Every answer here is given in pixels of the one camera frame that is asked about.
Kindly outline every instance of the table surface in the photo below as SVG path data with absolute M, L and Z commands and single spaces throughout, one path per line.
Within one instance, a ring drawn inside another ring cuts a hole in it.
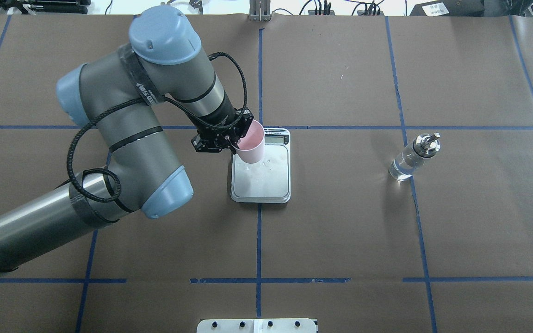
M 0 214 L 66 179 L 78 128 L 55 82 L 124 44 L 132 19 L 0 16 Z M 194 198 L 2 278 L 0 332 L 194 332 L 256 317 L 317 318 L 320 332 L 533 332 L 533 19 L 189 20 L 207 53 L 239 62 L 261 122 L 290 129 L 291 200 L 233 202 L 231 156 L 195 153 L 194 127 L 159 105 Z M 235 68 L 214 66 L 240 105 Z M 431 131 L 438 156 L 391 179 L 394 156 Z M 105 160 L 93 131 L 75 168 Z

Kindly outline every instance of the clear liquid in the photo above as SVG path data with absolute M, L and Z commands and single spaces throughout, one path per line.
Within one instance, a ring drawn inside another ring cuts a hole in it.
M 412 177 L 413 173 L 421 168 L 423 164 L 425 164 L 425 158 L 419 156 L 413 150 L 412 145 L 408 145 L 392 161 L 388 171 L 394 179 L 405 181 Z

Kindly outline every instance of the pink cup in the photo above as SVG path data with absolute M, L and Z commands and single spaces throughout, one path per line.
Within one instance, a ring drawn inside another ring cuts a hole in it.
M 262 124 L 252 120 L 246 136 L 237 142 L 237 146 L 236 152 L 244 162 L 254 164 L 262 160 L 265 153 L 265 129 Z

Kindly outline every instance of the blue joint cap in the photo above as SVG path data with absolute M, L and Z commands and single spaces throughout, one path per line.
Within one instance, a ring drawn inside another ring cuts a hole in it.
M 141 211 L 148 219 L 157 219 L 186 204 L 192 194 L 191 182 L 181 165 L 154 191 Z
M 57 100 L 61 108 L 76 125 L 83 127 L 89 122 L 89 118 L 83 109 L 80 95 L 80 74 L 84 63 L 80 67 L 65 74 L 57 81 Z
M 147 9 L 134 19 L 129 40 L 142 59 L 159 65 L 185 63 L 201 51 L 201 38 L 186 16 L 166 5 Z

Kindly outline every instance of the black tape wrap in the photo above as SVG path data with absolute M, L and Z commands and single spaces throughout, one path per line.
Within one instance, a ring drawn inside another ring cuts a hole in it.
M 163 102 L 161 94 L 141 64 L 141 61 L 139 61 L 139 57 L 133 51 L 131 44 L 125 44 L 118 48 L 118 58 L 129 74 L 131 83 L 137 89 L 137 92 L 145 103 L 152 106 Z

